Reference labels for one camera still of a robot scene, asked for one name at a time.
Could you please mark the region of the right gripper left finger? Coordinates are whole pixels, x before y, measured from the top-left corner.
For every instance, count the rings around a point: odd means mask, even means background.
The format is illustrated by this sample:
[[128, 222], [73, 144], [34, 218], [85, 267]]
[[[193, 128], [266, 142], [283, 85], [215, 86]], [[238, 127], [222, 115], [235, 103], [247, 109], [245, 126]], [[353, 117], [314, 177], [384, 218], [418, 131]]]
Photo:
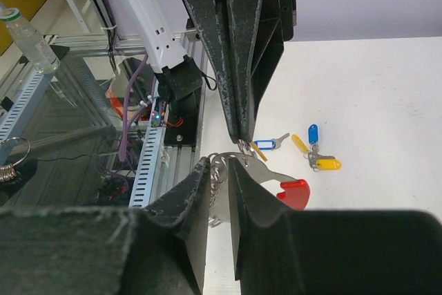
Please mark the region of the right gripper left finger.
[[210, 162], [141, 208], [1, 210], [2, 294], [201, 294]]

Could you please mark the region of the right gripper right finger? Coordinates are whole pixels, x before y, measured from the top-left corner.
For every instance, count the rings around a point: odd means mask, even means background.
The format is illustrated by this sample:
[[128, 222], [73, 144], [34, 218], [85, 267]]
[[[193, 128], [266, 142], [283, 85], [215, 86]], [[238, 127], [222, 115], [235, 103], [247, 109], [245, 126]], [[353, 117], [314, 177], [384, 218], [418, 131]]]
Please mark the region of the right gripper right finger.
[[243, 294], [440, 294], [441, 224], [407, 210], [296, 211], [229, 164]]

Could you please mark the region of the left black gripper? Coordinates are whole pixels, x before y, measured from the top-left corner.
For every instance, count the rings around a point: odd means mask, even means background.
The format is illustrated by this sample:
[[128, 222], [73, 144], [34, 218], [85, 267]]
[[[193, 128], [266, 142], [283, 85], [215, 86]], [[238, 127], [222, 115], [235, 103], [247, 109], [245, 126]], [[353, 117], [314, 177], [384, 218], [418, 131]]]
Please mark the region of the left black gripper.
[[229, 137], [250, 142], [284, 43], [294, 36], [296, 0], [183, 2], [214, 70]]

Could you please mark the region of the red handled metal keyring holder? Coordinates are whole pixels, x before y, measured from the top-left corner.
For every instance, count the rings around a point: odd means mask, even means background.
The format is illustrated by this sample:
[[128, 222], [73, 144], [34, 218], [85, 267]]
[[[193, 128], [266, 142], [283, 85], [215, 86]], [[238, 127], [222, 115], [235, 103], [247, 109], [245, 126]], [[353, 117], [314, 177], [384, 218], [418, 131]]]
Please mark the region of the red handled metal keyring holder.
[[230, 222], [229, 162], [232, 160], [239, 161], [252, 180], [262, 187], [266, 183], [276, 183], [279, 186], [279, 192], [274, 195], [292, 209], [302, 211], [307, 206], [310, 198], [310, 187], [307, 181], [272, 171], [263, 161], [255, 157], [235, 152], [214, 154], [211, 159], [210, 173], [210, 228]]

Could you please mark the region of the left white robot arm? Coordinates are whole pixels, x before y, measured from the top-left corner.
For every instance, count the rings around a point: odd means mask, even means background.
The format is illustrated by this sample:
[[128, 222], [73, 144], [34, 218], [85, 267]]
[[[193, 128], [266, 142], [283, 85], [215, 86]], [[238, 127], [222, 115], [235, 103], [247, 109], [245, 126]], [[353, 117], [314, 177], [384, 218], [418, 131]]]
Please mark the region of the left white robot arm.
[[[183, 47], [174, 40], [160, 0], [118, 0], [141, 37], [162, 97], [184, 99], [200, 87]], [[234, 143], [250, 142], [261, 99], [294, 35], [296, 0], [182, 0], [218, 83]]]

